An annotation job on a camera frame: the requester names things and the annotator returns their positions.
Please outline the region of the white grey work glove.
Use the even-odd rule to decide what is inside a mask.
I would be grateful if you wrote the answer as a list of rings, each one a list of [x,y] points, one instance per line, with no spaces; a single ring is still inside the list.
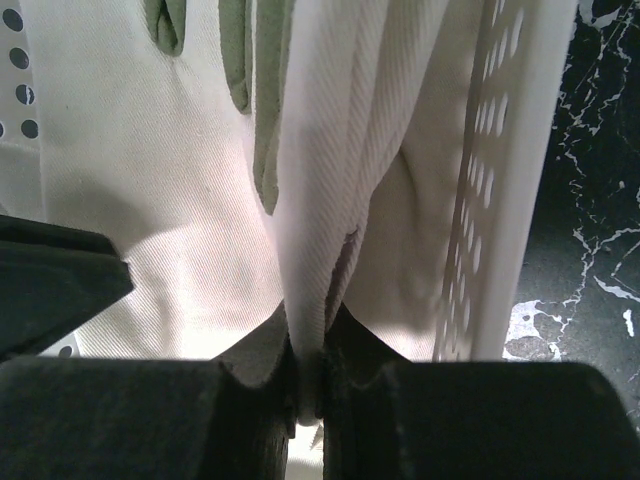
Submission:
[[[281,301],[218,5],[162,52],[139,1],[25,1],[48,221],[108,237],[134,290],[75,334],[86,357],[210,359]]]

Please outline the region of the white glove green trim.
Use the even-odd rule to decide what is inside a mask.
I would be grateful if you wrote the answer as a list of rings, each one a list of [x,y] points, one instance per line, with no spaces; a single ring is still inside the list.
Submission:
[[[431,340],[483,3],[254,8],[253,177],[309,425],[341,305],[412,352]]]

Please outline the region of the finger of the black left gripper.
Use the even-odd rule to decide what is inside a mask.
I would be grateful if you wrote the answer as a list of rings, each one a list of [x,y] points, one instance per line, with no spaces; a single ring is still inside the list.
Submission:
[[[104,235],[1,217],[1,358],[36,355],[134,290]]]

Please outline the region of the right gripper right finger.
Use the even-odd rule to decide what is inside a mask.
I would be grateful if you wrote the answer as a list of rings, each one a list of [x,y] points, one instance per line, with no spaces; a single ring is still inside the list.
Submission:
[[[581,363],[414,363],[340,308],[326,337],[327,479],[635,479],[617,392]]]

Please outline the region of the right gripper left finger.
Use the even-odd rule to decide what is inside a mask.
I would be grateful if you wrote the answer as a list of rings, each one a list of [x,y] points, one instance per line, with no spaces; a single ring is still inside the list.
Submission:
[[[295,432],[282,308],[210,361],[1,368],[5,479],[281,479]]]

